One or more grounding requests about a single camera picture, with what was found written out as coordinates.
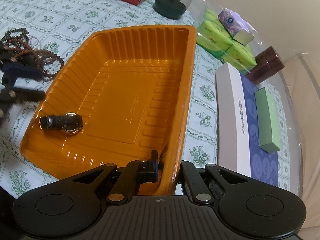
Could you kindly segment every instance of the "floral tablecloth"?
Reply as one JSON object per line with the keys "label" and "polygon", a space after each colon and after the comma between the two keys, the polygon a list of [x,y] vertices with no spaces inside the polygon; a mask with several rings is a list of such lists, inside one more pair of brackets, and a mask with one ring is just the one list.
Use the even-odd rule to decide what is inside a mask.
{"label": "floral tablecloth", "polygon": [[[7,30],[26,27],[41,42],[33,39],[34,46],[49,49],[66,61],[95,31],[134,25],[193,24],[193,17],[188,12],[178,21],[160,16],[153,10],[153,2],[144,0],[139,6],[133,6],[120,0],[0,0],[0,36]],[[197,167],[217,162],[218,111],[214,73],[220,66],[220,61],[196,47],[183,159]],[[50,83],[18,79],[16,85],[46,90]],[[271,86],[269,89],[279,99],[277,106],[283,113],[279,94]],[[35,103],[15,105],[0,128],[0,186],[16,198],[30,189],[56,181],[19,152],[36,107]],[[285,118],[283,114],[279,116],[284,126],[282,141],[287,144]],[[280,187],[289,188],[289,174],[286,146],[279,152]]]}

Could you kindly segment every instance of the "green tissue pack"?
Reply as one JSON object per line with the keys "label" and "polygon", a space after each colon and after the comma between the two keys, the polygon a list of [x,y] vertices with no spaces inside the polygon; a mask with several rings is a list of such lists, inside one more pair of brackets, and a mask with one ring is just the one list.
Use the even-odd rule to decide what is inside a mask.
{"label": "green tissue pack", "polygon": [[234,41],[233,45],[219,59],[222,63],[229,62],[243,74],[257,65],[249,45],[244,46],[238,41]]}
{"label": "green tissue pack", "polygon": [[228,31],[215,21],[204,21],[198,27],[197,44],[216,58],[220,58],[233,44]]}
{"label": "green tissue pack", "polygon": [[205,8],[204,21],[197,31],[197,44],[222,63],[229,62],[243,74],[257,65],[249,45],[244,46],[233,40],[218,15],[211,9]]}
{"label": "green tissue pack", "polygon": [[281,143],[278,115],[273,98],[266,88],[254,94],[258,114],[259,146],[267,153],[277,152],[281,148]]}

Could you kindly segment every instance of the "white wall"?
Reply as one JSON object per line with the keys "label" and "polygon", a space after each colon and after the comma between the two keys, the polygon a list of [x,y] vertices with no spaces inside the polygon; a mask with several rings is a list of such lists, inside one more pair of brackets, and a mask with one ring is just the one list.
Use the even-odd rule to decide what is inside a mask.
{"label": "white wall", "polygon": [[206,0],[238,12],[283,60],[320,45],[320,0]]}

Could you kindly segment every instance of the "brown lid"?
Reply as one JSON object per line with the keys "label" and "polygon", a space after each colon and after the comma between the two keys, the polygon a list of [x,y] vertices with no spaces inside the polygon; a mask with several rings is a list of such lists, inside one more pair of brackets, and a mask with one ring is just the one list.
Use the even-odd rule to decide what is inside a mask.
{"label": "brown lid", "polygon": [[269,65],[266,57],[263,53],[260,53],[255,57],[257,65],[250,70],[250,73],[246,77],[255,85],[260,84],[262,81],[265,81],[267,78],[273,76],[275,72]]}
{"label": "brown lid", "polygon": [[284,63],[282,59],[279,57],[279,54],[275,50],[274,47],[267,48],[263,55],[265,56],[266,60],[268,61],[270,67],[273,69],[275,73],[279,72],[284,68]]}

